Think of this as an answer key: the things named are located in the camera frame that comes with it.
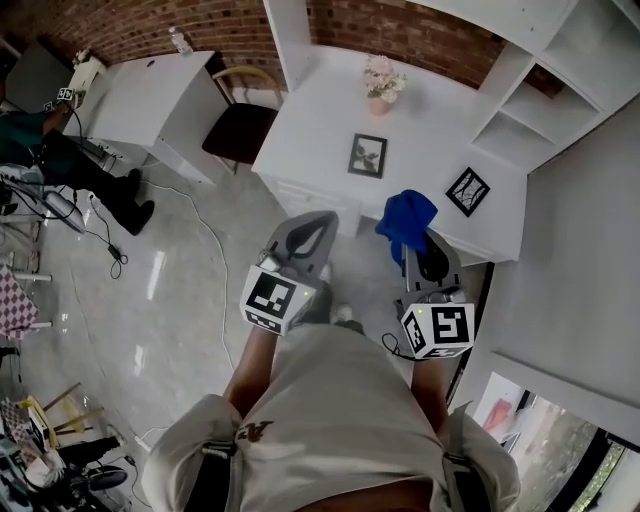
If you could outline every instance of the white desk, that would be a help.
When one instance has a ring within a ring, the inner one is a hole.
[[[224,169],[201,149],[227,108],[204,69],[213,54],[176,53],[111,66],[78,109],[83,135],[134,164],[151,153],[189,179],[215,182]],[[75,118],[64,133],[79,135]]]
[[[355,236],[361,215],[381,218],[389,196],[412,188],[438,207],[432,227],[463,263],[518,258],[527,177],[469,144],[474,90],[395,64],[408,75],[408,86],[389,114],[376,118],[366,103],[363,54],[317,47],[314,58],[253,166],[289,215],[332,209],[340,232]],[[382,179],[347,173],[356,133],[388,140]],[[445,196],[467,167],[491,187],[470,218]]]

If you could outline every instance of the brown chair seat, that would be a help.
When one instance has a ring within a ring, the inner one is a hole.
[[[278,111],[271,108],[233,103],[211,129],[202,149],[220,158],[251,165],[277,115]]]

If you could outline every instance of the flower vase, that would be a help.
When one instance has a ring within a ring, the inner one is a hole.
[[[391,110],[392,103],[384,101],[381,97],[369,98],[369,110],[374,116],[383,116]]]

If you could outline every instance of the white wall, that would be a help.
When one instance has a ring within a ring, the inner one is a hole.
[[[640,436],[640,101],[530,176],[520,261],[496,267],[454,404],[500,373],[492,351],[538,370],[548,400]],[[624,404],[627,424],[578,388]]]
[[[632,512],[640,504],[640,454],[627,450],[602,489],[593,512]]]

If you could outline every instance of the water bottle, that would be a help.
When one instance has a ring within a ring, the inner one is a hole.
[[[169,34],[171,34],[171,42],[173,46],[176,47],[178,53],[182,54],[183,57],[188,57],[193,53],[193,49],[187,41],[187,38],[184,36],[182,31],[176,27],[171,27],[169,29]]]

